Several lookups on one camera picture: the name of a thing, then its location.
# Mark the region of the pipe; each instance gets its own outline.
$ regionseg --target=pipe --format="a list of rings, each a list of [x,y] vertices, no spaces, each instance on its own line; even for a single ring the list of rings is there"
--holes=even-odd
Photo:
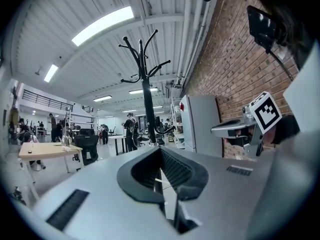
[[[182,82],[181,82],[182,86],[184,85],[184,83],[185,83],[185,81],[187,79],[187,75],[189,74],[191,65],[192,65],[192,63],[193,63],[193,61],[195,59],[196,52],[198,50],[198,46],[199,46],[199,43],[200,43],[200,40],[201,40],[201,37],[202,37],[202,33],[203,33],[203,31],[205,29],[205,26],[206,26],[206,19],[207,19],[207,16],[208,16],[209,7],[210,7],[210,2],[206,2],[202,23],[201,23],[201,27],[200,27],[200,30],[199,30],[198,37],[196,39],[196,43],[195,43],[195,47],[194,47],[194,50],[193,50],[193,54],[192,54],[191,60],[189,62],[189,66],[188,66],[188,69],[186,71],[186,74],[182,78]]]
[[[192,4],[192,0],[185,0],[184,2],[184,22],[183,22],[182,44],[181,44],[178,72],[176,74],[175,84],[179,82],[180,75],[181,75],[181,68],[184,62],[184,56],[185,56],[187,38],[188,38],[188,32],[189,32],[191,4]]]
[[[191,53],[192,53],[193,48],[194,48],[196,34],[197,34],[197,30],[199,29],[199,24],[200,24],[200,16],[201,16],[202,4],[203,4],[203,0],[196,0],[196,7],[195,7],[195,12],[194,12],[194,21],[193,21],[192,33],[191,33],[191,38],[190,38],[190,42],[189,42],[188,53],[186,55],[186,59],[185,59],[185,62],[184,62],[184,69],[183,69],[183,72],[182,72],[182,78],[185,78],[185,76],[186,76],[186,72],[187,72],[187,68],[188,68],[187,65],[189,65],[189,61],[190,61],[190,58],[191,58]]]

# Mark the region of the black chair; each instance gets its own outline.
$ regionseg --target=black chair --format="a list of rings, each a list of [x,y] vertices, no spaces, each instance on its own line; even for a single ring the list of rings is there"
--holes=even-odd
[[[95,130],[94,129],[90,129],[90,128],[88,128],[88,129],[83,128],[83,129],[80,129],[79,135],[92,136],[92,135],[95,135]]]
[[[90,135],[90,136],[84,136],[84,135],[78,135],[74,137],[74,144],[82,148],[82,160],[83,164],[85,166],[95,162],[98,159],[98,152],[97,152],[97,143],[99,140],[98,135]],[[89,159],[87,159],[87,152],[90,153]]]

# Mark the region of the table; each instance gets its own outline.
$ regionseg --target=table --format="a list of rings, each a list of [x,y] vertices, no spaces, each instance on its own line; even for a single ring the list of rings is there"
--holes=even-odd
[[[36,160],[44,160],[50,158],[64,158],[66,171],[69,173],[69,168],[66,160],[66,156],[78,154],[80,160],[80,167],[83,169],[84,163],[82,160],[82,148],[70,145],[70,151],[64,151],[62,149],[62,144],[59,142],[50,142],[50,143],[31,143],[25,142],[22,144],[22,147],[19,152],[19,158],[22,160],[23,167],[27,168],[29,172],[28,177],[32,180],[31,183],[31,191],[36,200],[39,199],[38,193],[34,186],[34,178],[32,175],[30,163],[28,161],[36,161]]]
[[[127,146],[127,140],[126,140],[126,136],[123,136],[123,135],[116,135],[116,136],[110,136],[108,137],[109,139],[114,139],[114,143],[115,143],[115,153],[116,155],[118,156],[119,153],[118,153],[118,143],[117,143],[117,140],[118,139],[121,139],[121,142],[122,142],[122,154],[124,152],[128,153],[128,146]]]

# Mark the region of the fluorescent light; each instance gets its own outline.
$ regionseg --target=fluorescent light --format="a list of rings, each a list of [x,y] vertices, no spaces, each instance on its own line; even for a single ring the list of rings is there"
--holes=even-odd
[[[158,91],[158,88],[150,88],[150,92],[155,92],[155,91]],[[141,90],[131,90],[129,91],[130,94],[142,94],[144,91],[141,89]]]
[[[72,42],[74,42],[76,46],[79,46],[100,31],[117,23],[132,19],[133,17],[134,14],[130,6],[111,12],[87,26],[72,39]]]
[[[46,73],[46,76],[44,78],[44,81],[46,81],[47,83],[50,82],[51,78],[54,76],[54,74],[56,73],[58,67],[54,64],[51,65],[51,67],[49,68],[48,73]]]
[[[95,98],[93,101],[94,102],[100,102],[100,101],[108,100],[108,99],[111,99],[111,98],[112,98],[112,96],[108,95],[108,96],[101,97],[101,98]]]
[[[133,111],[137,111],[136,109],[133,109],[133,110],[127,110],[127,111],[122,111],[123,113],[126,113],[126,112],[133,112]]]

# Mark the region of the ceiling beam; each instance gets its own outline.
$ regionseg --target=ceiling beam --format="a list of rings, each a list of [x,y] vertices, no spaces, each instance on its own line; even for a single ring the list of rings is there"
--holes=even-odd
[[[165,13],[161,15],[151,15],[144,18],[144,22],[146,25],[163,23],[163,22],[183,22],[185,19],[183,13]],[[59,78],[59,76],[67,70],[67,68],[81,55],[83,55],[86,51],[91,49],[92,47],[99,44],[102,40],[109,38],[110,36],[114,36],[125,31],[128,31],[133,28],[138,28],[143,26],[144,23],[141,18],[126,20],[123,23],[116,24],[112,27],[108,27],[105,30],[102,30],[99,34],[96,34],[94,37],[90,38],[88,41],[84,42],[73,55],[71,55],[70,59],[66,61],[63,65],[60,65],[58,71],[52,77],[48,86],[51,87],[53,83]]]
[[[171,81],[175,80],[177,77],[176,74],[165,74],[165,75],[158,75],[158,76],[153,76],[149,79],[150,83],[157,83],[157,82],[166,82],[166,81]],[[92,97],[96,96],[103,96],[103,95],[111,95],[113,93],[117,93],[119,91],[125,91],[125,90],[138,90],[142,89],[141,83],[119,83],[101,90],[93,91],[90,93],[87,93],[82,96],[78,96],[77,99],[80,100],[86,100],[86,99],[91,99]]]
[[[161,96],[154,96],[152,97],[152,102],[158,102],[158,101],[161,101],[163,99],[166,99],[166,96],[165,95],[161,95]],[[132,106],[134,105],[134,107],[140,107],[141,104],[140,103],[144,103],[145,102],[145,99],[144,97],[139,97],[139,98],[135,98],[134,100],[122,100],[122,101],[118,101],[118,102],[114,102],[114,103],[109,103],[109,104],[106,104],[106,105],[103,105],[103,106],[100,106],[100,108],[103,110],[103,108],[112,108],[112,107],[116,107],[116,106],[123,106],[125,105],[126,107],[127,106]]]

